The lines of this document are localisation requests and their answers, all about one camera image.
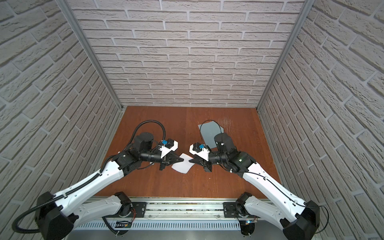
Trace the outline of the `pink white letter card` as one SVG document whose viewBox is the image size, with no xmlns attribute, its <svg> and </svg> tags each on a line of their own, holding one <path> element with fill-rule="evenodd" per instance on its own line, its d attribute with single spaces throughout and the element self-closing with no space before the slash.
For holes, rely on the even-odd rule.
<svg viewBox="0 0 384 240">
<path fill-rule="evenodd" d="M 192 166 L 195 165 L 194 163 L 190 162 L 190 160 L 192 160 L 193 158 L 187 154 L 181 154 L 180 158 L 182 158 L 183 161 L 180 163 L 173 164 L 172 169 L 179 173 L 187 174 L 188 171 L 192 168 Z"/>
</svg>

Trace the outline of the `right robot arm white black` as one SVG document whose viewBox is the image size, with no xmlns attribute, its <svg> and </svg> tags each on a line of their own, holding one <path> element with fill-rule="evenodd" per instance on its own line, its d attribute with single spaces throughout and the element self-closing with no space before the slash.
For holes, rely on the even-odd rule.
<svg viewBox="0 0 384 240">
<path fill-rule="evenodd" d="M 226 133 L 214 137 L 216 151 L 201 143 L 190 146 L 194 155 L 191 163 L 212 171 L 220 165 L 256 187 L 270 201 L 267 204 L 255 196 L 244 193 L 237 199 L 241 216 L 252 215 L 273 224 L 288 240 L 311 240 L 320 226 L 320 206 L 314 201 L 301 199 L 271 177 L 248 153 L 239 151 Z"/>
</svg>

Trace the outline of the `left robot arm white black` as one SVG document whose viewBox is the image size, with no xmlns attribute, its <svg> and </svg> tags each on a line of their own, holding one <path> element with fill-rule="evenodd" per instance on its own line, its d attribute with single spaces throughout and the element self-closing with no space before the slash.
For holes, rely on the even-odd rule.
<svg viewBox="0 0 384 240">
<path fill-rule="evenodd" d="M 178 142 L 162 140 L 152 149 L 154 136 L 142 133 L 134 138 L 126 150 L 121 151 L 100 170 L 73 186 L 52 195 L 45 193 L 38 198 L 38 204 L 50 203 L 37 210 L 35 221 L 45 240 L 61 240 L 74 228 L 101 217 L 133 213 L 131 200 L 123 192 L 107 199 L 87 203 L 86 201 L 108 185 L 127 176 L 141 167 L 142 162 L 159 163 L 160 168 L 182 162 L 175 154 Z"/>
</svg>

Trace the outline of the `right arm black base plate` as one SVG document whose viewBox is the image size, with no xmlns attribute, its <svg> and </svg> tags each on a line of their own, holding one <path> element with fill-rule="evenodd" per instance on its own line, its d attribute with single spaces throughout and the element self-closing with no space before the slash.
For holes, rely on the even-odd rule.
<svg viewBox="0 0 384 240">
<path fill-rule="evenodd" d="M 251 215 L 247 212 L 245 207 L 236 202 L 224 202 L 223 203 L 225 218 L 243 218 L 243 219 L 255 219 L 258 216 Z"/>
</svg>

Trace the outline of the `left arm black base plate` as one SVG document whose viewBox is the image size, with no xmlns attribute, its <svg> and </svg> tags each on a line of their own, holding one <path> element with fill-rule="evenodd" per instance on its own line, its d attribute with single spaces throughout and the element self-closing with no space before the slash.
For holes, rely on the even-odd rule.
<svg viewBox="0 0 384 240">
<path fill-rule="evenodd" d="M 107 215 L 106 218 L 143 218 L 146 212 L 146 202 L 132 202 L 123 204 L 114 215 Z"/>
</svg>

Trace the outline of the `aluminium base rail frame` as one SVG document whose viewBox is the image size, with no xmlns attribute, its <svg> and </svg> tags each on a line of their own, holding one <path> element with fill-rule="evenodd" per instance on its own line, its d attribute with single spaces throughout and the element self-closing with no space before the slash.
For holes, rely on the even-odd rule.
<svg viewBox="0 0 384 240">
<path fill-rule="evenodd" d="M 110 230 L 115 235 L 125 234 L 129 230 L 241 231 L 239 221 L 255 223 L 255 228 L 258 221 L 265 221 L 260 217 L 255 219 L 225 218 L 223 203 L 237 202 L 237 199 L 181 200 L 133 198 L 130 200 L 131 202 L 147 203 L 146 212 L 143 218 L 128 219 L 101 217 L 80 225 L 73 230 Z"/>
</svg>

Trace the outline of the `right aluminium corner post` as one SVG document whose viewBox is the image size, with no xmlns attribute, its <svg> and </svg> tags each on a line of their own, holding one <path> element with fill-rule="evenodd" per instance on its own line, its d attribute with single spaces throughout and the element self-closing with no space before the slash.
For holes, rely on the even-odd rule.
<svg viewBox="0 0 384 240">
<path fill-rule="evenodd" d="M 277 61 L 277 63 L 275 64 L 275 67 L 272 71 L 272 74 L 267 82 L 267 85 L 266 85 L 266 88 L 264 89 L 263 91 L 263 94 L 260 98 L 260 101 L 256 107 L 256 110 L 259 111 L 264 103 L 264 101 L 266 100 L 266 97 L 273 85 L 273 83 L 275 82 L 276 80 L 276 77 L 280 71 L 280 69 L 282 68 L 283 66 L 283 63 L 285 62 L 285 60 L 287 59 L 290 51 L 291 51 L 291 48 L 293 47 L 294 43 L 295 43 L 295 40 L 297 38 L 297 36 L 299 35 L 313 5 L 315 3 L 315 0 L 307 0 L 307 1 L 304 1 L 303 3 L 303 6 L 302 6 L 302 9 L 298 15 L 298 18 L 290 32 L 290 35 L 283 47 L 283 50 L 279 56 L 279 59 Z"/>
</svg>

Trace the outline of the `aluminium corner post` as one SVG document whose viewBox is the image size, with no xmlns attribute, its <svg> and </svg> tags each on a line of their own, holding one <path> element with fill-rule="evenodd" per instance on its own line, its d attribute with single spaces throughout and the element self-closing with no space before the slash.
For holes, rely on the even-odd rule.
<svg viewBox="0 0 384 240">
<path fill-rule="evenodd" d="M 73 12 L 70 4 L 68 1 L 64 0 L 57 0 L 57 4 L 59 8 L 61 9 L 64 17 L 67 19 L 69 25 L 71 26 L 74 34 L 78 38 L 79 43 L 84 49 L 84 52 L 86 53 L 87 57 L 89 58 L 90 62 L 94 66 L 96 72 L 98 73 L 99 77 L 101 78 L 102 83 L 106 87 L 109 95 L 111 96 L 112 100 L 114 101 L 117 108 L 122 111 L 123 105 L 121 101 L 119 100 L 111 82 L 109 81 L 109 78 L 104 71 L 93 47 L 91 46 L 91 43 L 89 42 L 85 32 L 83 31 L 78 19 L 75 16 L 75 13 Z"/>
<path fill-rule="evenodd" d="M 290 51 L 291 51 L 291 48 L 293 47 L 294 43 L 295 43 L 295 40 L 297 38 L 297 36 L 299 35 L 313 5 L 315 3 L 315 0 L 307 0 L 307 1 L 304 1 L 303 3 L 303 6 L 302 6 L 302 9 L 298 15 L 298 18 L 290 32 L 290 35 L 283 47 L 283 50 L 279 56 L 279 59 L 277 61 L 277 63 L 275 64 L 275 67 L 272 71 L 272 74 L 267 82 L 267 85 L 266 85 L 266 88 L 264 89 L 263 91 L 263 94 L 260 98 L 260 101 L 256 107 L 256 110 L 259 111 L 264 103 L 264 101 L 266 100 L 266 97 L 273 85 L 273 83 L 275 82 L 276 80 L 276 77 L 280 71 L 280 69 L 282 68 L 283 66 L 283 63 L 285 62 L 285 60 L 287 59 Z"/>
</svg>

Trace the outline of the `left aluminium corner post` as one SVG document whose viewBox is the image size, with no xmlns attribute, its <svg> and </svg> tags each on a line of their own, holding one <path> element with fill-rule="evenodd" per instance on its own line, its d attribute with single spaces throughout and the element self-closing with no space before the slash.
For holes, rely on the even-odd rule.
<svg viewBox="0 0 384 240">
<path fill-rule="evenodd" d="M 57 0 L 57 4 L 59 8 L 61 9 L 64 17 L 67 19 L 69 25 L 71 26 L 74 34 L 78 38 L 79 43 L 84 49 L 84 52 L 86 53 L 87 57 L 89 58 L 90 62 L 94 66 L 96 72 L 98 73 L 99 77 L 101 78 L 102 83 L 106 87 L 109 95 L 111 96 L 112 100 L 114 101 L 117 108 L 122 111 L 123 105 L 121 101 L 119 100 L 111 82 L 109 81 L 109 78 L 104 71 L 93 47 L 91 46 L 91 43 L 89 42 L 85 32 L 83 31 L 78 19 L 75 16 L 75 13 L 73 12 L 70 4 L 68 1 L 64 0 Z"/>
</svg>

